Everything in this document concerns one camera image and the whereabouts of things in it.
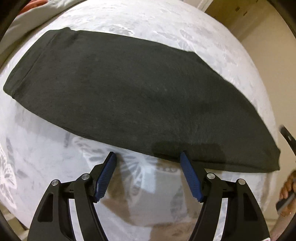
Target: gray cloth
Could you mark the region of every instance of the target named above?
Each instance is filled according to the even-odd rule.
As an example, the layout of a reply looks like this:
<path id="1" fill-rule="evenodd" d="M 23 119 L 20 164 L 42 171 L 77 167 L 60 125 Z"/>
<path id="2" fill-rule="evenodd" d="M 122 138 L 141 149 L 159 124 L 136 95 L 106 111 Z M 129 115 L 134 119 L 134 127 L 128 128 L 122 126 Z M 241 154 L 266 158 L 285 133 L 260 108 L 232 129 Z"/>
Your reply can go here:
<path id="1" fill-rule="evenodd" d="M 0 66 L 29 31 L 82 1 L 84 0 L 48 0 L 48 3 L 45 5 L 18 15 L 0 42 Z"/>
<path id="2" fill-rule="evenodd" d="M 279 169 L 253 105 L 193 52 L 126 36 L 48 31 L 4 91 L 79 136 L 168 160 L 187 150 L 205 168 Z"/>

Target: white floral pattern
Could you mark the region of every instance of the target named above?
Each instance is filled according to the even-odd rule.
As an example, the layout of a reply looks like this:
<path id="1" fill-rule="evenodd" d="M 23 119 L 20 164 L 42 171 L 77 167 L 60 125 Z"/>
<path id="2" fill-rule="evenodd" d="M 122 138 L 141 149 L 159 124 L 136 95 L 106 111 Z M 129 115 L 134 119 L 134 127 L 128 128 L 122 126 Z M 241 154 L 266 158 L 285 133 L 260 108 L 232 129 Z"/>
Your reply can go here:
<path id="1" fill-rule="evenodd" d="M 277 140 L 271 105 L 250 56 L 223 25 L 181 1 L 87 0 L 29 33 L 0 73 L 0 142 L 5 143 L 8 138 L 13 144 L 13 155 L 7 152 L 7 157 L 11 165 L 11 156 L 15 160 L 12 167 L 16 168 L 18 181 L 17 192 L 12 192 L 18 207 L 14 214 L 23 224 L 30 225 L 51 180 L 75 180 L 114 151 L 118 154 L 117 168 L 105 197 L 96 204 L 109 240 L 188 240 L 200 204 L 192 197 L 179 165 L 69 134 L 3 92 L 12 69 L 40 36 L 64 27 L 121 34 L 194 51 L 248 98 Z M 275 186 L 274 174 L 216 174 L 223 180 L 245 179 L 262 208 Z M 222 214 L 226 207 L 224 202 Z M 77 219 L 72 222 L 76 240 L 83 240 Z M 221 239 L 222 232 L 220 220 L 214 241 Z"/>
<path id="2" fill-rule="evenodd" d="M 0 193 L 5 198 L 5 201 L 16 209 L 17 206 L 10 193 L 10 188 L 17 189 L 17 182 L 12 166 L 7 163 L 6 155 L 0 146 Z"/>

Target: metal pivot screw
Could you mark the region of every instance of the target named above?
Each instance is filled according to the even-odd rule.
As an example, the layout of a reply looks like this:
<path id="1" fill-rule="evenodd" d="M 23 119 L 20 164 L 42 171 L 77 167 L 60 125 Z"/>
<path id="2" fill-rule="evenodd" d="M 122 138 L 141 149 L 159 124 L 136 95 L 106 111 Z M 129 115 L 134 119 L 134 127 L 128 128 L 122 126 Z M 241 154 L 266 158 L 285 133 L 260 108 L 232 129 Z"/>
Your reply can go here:
<path id="1" fill-rule="evenodd" d="M 208 173 L 207 174 L 208 179 L 214 179 L 215 178 L 215 174 L 213 173 Z"/>
<path id="2" fill-rule="evenodd" d="M 246 181 L 244 179 L 239 179 L 239 184 L 240 185 L 245 185 L 246 184 Z"/>
<path id="3" fill-rule="evenodd" d="M 89 179 L 89 174 L 88 174 L 88 173 L 83 174 L 83 175 L 81 176 L 81 178 L 82 178 L 82 180 L 87 180 L 87 179 Z"/>
<path id="4" fill-rule="evenodd" d="M 59 180 L 53 180 L 53 181 L 52 181 L 52 185 L 53 185 L 53 186 L 56 186 L 56 185 L 58 185 L 58 184 L 59 184 Z"/>

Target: dark fabric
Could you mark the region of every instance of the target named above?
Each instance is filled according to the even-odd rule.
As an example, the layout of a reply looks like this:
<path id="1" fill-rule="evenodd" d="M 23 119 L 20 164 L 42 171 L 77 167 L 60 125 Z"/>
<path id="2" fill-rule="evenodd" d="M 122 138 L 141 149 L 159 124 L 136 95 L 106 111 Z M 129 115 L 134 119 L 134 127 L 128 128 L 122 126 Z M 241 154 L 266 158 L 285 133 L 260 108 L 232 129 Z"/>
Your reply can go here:
<path id="1" fill-rule="evenodd" d="M 79 136 L 204 167 L 279 170 L 272 136 L 252 104 L 193 52 L 69 28 L 46 32 L 4 91 Z"/>

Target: finger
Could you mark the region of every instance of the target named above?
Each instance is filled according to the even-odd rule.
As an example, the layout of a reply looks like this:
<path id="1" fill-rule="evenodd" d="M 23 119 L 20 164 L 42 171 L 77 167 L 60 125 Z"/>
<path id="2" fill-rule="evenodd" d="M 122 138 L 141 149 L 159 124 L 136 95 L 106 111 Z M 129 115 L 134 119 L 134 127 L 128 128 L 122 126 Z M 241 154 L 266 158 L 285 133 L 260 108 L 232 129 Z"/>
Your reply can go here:
<path id="1" fill-rule="evenodd" d="M 290 210 L 288 209 L 288 206 L 287 207 L 285 207 L 284 209 L 283 209 L 283 211 L 281 212 L 281 215 L 283 216 L 283 217 L 286 217 L 286 216 L 288 216 L 288 215 L 290 215 Z"/>
<path id="2" fill-rule="evenodd" d="M 292 190 L 292 183 L 293 183 L 293 179 L 288 179 L 285 182 L 285 187 L 287 188 L 288 192 L 290 192 Z"/>
<path id="3" fill-rule="evenodd" d="M 281 193 L 282 193 L 282 195 L 284 196 L 285 199 L 288 198 L 289 193 L 288 193 L 288 190 L 287 190 L 287 188 L 285 186 L 281 189 Z"/>
<path id="4" fill-rule="evenodd" d="M 287 181 L 289 181 L 289 180 L 293 180 L 293 179 L 294 179 L 294 175 L 291 174 L 290 176 L 288 176 Z"/>
<path id="5" fill-rule="evenodd" d="M 294 171 L 291 173 L 291 176 L 292 176 L 293 178 L 296 178 L 296 170 L 294 170 Z"/>

